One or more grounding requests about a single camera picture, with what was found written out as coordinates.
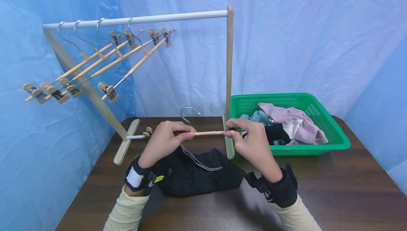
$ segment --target black wrist brace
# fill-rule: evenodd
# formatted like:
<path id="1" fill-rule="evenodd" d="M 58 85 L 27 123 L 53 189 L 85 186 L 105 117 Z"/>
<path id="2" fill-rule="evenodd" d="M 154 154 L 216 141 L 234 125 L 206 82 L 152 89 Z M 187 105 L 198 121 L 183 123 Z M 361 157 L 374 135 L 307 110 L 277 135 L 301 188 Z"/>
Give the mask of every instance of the black wrist brace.
<path id="1" fill-rule="evenodd" d="M 282 179 L 276 183 L 268 182 L 263 175 L 257 179 L 254 172 L 248 173 L 244 178 L 252 188 L 256 188 L 260 193 L 263 193 L 268 202 L 286 208 L 297 201 L 298 183 L 289 164 L 287 164 L 285 170 L 280 169 Z"/>
<path id="2" fill-rule="evenodd" d="M 147 186 L 148 183 L 148 171 L 149 169 L 142 169 L 138 165 L 138 159 L 140 156 L 137 156 L 130 164 L 126 171 L 126 175 L 123 183 L 125 183 L 133 192 L 140 191 Z"/>

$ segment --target pink clothing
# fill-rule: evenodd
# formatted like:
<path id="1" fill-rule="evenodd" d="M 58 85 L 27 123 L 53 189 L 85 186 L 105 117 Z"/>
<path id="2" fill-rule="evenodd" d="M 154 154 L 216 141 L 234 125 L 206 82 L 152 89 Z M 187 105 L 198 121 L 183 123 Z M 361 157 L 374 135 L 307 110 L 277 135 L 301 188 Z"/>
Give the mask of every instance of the pink clothing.
<path id="1" fill-rule="evenodd" d="M 306 144 L 325 144 L 328 140 L 324 132 L 303 111 L 296 108 L 274 106 L 272 103 L 258 103 L 259 107 L 275 123 L 288 124 L 292 120 L 303 119 L 302 125 L 294 135 L 294 139 Z"/>

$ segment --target green plastic basket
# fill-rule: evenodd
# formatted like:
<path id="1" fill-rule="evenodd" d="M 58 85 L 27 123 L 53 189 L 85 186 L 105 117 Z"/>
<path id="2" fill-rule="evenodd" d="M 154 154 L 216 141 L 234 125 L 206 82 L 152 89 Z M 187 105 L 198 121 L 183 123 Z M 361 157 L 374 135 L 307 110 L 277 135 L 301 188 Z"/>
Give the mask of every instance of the green plastic basket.
<path id="1" fill-rule="evenodd" d="M 320 155 L 330 150 L 346 150 L 350 147 L 349 138 L 341 127 L 324 106 L 307 93 L 235 95 L 231 97 L 230 118 L 239 118 L 242 114 L 251 116 L 260 109 L 257 105 L 259 102 L 303 110 L 323 130 L 329 141 L 319 145 L 270 145 L 273 155 Z"/>

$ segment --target light blue cloth wall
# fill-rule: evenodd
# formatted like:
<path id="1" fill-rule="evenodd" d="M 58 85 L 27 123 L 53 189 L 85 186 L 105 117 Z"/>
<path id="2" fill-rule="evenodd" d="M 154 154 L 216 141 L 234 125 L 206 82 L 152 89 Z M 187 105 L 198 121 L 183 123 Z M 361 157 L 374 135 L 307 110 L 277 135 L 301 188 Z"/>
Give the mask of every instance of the light blue cloth wall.
<path id="1" fill-rule="evenodd" d="M 0 0 L 0 10 L 0 230 L 54 230 L 114 131 L 84 94 L 63 105 L 55 99 L 40 105 L 24 102 L 28 94 L 22 85 L 53 81 L 63 73 L 41 21 L 120 17 L 118 3 Z M 107 44 L 94 29 L 78 31 L 99 48 Z M 108 29 L 103 32 L 109 36 Z M 74 39 L 72 30 L 63 33 Z M 93 54 L 89 44 L 75 42 Z M 62 43 L 80 62 L 75 47 Z M 115 83 L 128 67 L 123 62 L 92 83 Z M 118 92 L 120 99 L 111 108 L 123 120 L 134 114 L 131 79 Z"/>
<path id="2" fill-rule="evenodd" d="M 235 7 L 232 94 L 308 92 L 343 117 L 407 33 L 406 0 L 118 0 L 124 17 Z M 137 115 L 225 111 L 226 19 L 178 30 L 133 75 Z M 131 57 L 135 64 L 140 55 Z"/>
<path id="3" fill-rule="evenodd" d="M 407 195 L 407 36 L 345 116 L 345 122 Z"/>

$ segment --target wooden table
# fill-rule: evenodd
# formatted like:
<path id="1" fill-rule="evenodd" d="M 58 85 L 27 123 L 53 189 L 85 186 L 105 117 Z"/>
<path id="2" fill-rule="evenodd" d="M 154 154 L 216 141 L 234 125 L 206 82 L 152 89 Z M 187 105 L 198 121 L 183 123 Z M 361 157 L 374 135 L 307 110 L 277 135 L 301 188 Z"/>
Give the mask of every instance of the wooden table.
<path id="1" fill-rule="evenodd" d="M 139 129 L 155 128 L 160 121 L 179 118 L 142 118 Z M 128 128 L 132 119 L 123 122 Z M 222 130 L 221 118 L 191 118 L 198 131 Z M 406 231 L 407 198 L 386 172 L 373 159 L 346 124 L 337 119 L 352 142 L 346 151 L 320 156 L 278 156 L 280 165 L 289 162 L 297 175 L 305 205 L 324 231 Z M 114 135 L 97 161 L 57 230 L 102 230 L 121 189 L 129 162 L 145 147 L 133 140 L 121 166 L 113 157 L 121 143 Z M 217 148 L 225 153 L 221 136 L 207 136 L 185 143 L 194 153 Z M 251 171 L 252 166 L 237 157 L 239 166 Z M 140 231 L 154 230 L 281 230 L 275 213 L 262 194 L 243 180 L 238 189 L 218 191 L 188 198 L 171 198 L 153 188 Z"/>

